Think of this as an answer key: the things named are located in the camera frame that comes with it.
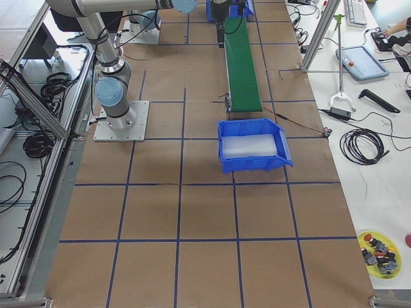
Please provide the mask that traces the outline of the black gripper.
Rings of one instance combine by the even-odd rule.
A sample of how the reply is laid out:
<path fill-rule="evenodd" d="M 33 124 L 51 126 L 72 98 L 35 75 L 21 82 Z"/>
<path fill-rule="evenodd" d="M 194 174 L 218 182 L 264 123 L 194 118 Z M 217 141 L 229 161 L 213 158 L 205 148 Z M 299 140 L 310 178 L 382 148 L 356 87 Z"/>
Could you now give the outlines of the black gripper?
<path fill-rule="evenodd" d="M 229 16 L 230 0 L 211 1 L 211 15 L 216 22 L 216 38 L 219 48 L 224 48 L 224 22 Z"/>

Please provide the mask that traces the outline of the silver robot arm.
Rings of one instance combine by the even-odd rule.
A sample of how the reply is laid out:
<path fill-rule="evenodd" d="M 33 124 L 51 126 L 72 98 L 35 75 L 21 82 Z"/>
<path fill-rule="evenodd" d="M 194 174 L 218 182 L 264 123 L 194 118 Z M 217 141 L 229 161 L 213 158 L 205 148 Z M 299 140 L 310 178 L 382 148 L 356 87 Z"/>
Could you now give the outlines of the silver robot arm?
<path fill-rule="evenodd" d="M 95 48 L 103 78 L 97 82 L 95 93 L 104 109 L 108 125 L 113 130 L 133 127 L 137 114 L 127 101 L 131 69 L 115 50 L 101 12 L 176 9 L 190 13 L 197 7 L 196 1 L 48 1 L 50 7 L 65 16 L 75 17 L 87 40 Z"/>
<path fill-rule="evenodd" d="M 137 35 L 141 31 L 160 30 L 160 16 L 157 10 L 131 10 L 127 12 L 130 23 L 129 32 Z"/>

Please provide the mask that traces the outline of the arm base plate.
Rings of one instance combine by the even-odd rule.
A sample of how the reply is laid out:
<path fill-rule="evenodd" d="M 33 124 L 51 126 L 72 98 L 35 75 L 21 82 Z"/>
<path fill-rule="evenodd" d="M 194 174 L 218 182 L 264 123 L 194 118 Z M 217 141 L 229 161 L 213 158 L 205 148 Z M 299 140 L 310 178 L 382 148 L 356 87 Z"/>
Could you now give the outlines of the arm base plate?
<path fill-rule="evenodd" d="M 143 23 L 133 23 L 129 20 L 125 21 L 121 36 L 120 44 L 134 43 L 134 44 L 149 44 L 157 45 L 159 43 L 160 31 L 153 23 L 149 24 L 147 29 L 144 28 Z"/>
<path fill-rule="evenodd" d="M 107 116 L 102 107 L 99 120 L 94 131 L 96 142 L 143 142 L 146 135 L 150 102 L 129 101 L 128 113 L 123 117 L 113 118 Z"/>

